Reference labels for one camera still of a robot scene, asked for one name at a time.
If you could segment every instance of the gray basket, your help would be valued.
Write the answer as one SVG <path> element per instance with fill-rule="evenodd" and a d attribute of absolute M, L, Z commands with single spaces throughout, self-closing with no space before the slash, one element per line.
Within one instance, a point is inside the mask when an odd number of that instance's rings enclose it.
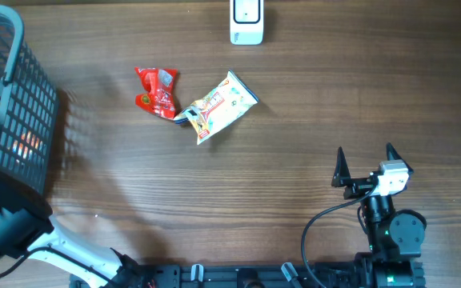
<path fill-rule="evenodd" d="M 21 18 L 0 6 L 0 177 L 43 194 L 58 97 L 24 42 Z"/>

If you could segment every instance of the red snack bag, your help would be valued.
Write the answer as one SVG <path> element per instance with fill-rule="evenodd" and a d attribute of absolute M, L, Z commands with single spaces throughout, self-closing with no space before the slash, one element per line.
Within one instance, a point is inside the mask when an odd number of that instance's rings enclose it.
<path fill-rule="evenodd" d="M 142 80 L 146 93 L 136 95 L 136 105 L 145 111 L 159 117 L 173 120 L 175 116 L 174 87 L 175 69 L 141 69 L 135 67 L 136 74 Z"/>

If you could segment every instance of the blue edge of wrapper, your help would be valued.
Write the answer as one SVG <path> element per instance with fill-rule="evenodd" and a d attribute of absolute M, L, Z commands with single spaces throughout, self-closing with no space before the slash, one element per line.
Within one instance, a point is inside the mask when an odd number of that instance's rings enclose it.
<path fill-rule="evenodd" d="M 238 79 L 239 84 L 243 85 L 243 87 L 248 91 L 248 93 L 250 93 L 252 95 L 252 97 L 257 101 L 257 103 L 259 103 L 259 98 L 257 98 L 255 93 L 252 92 L 252 90 L 250 90 L 247 87 L 247 85 L 245 85 L 245 83 L 243 83 L 243 81 L 241 81 L 241 79 L 238 77 L 238 75 L 236 75 L 236 73 L 234 73 L 233 70 L 229 70 L 229 72 L 231 72 L 236 77 L 236 79 Z M 183 123 L 186 123 L 186 122 L 189 122 L 189 121 L 190 120 L 188 120 L 188 118 L 183 118 L 182 120 L 176 121 L 175 124 L 183 124 Z"/>

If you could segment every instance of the wooden table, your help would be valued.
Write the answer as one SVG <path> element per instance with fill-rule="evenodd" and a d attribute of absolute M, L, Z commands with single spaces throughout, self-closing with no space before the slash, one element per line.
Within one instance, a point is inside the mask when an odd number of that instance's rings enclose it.
<path fill-rule="evenodd" d="M 142 262 L 301 262 L 307 221 L 343 202 L 342 146 L 367 175 L 392 142 L 415 169 L 397 209 L 428 220 L 428 287 L 461 287 L 461 2 L 268 2 L 261 46 L 232 46 L 226 2 L 20 6 L 60 89 L 48 176 L 60 222 Z M 174 67 L 181 106 L 229 68 L 261 102 L 202 145 L 134 105 L 134 67 Z M 307 253 L 367 250 L 355 208 L 316 222 Z M 0 271 L 12 259 L 0 261 Z M 66 287 L 27 261 L 8 287 Z"/>

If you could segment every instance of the basket handle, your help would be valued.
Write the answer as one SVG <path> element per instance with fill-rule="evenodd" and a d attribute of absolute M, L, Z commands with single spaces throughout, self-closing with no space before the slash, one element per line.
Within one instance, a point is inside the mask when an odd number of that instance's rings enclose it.
<path fill-rule="evenodd" d="M 14 79 L 15 66 L 17 65 L 22 41 L 24 41 L 24 22 L 22 22 L 21 16 L 8 6 L 0 5 L 0 16 L 5 17 L 14 26 L 14 41 L 12 42 L 12 47 L 6 60 L 5 71 L 2 76 L 3 85 L 7 86 Z"/>

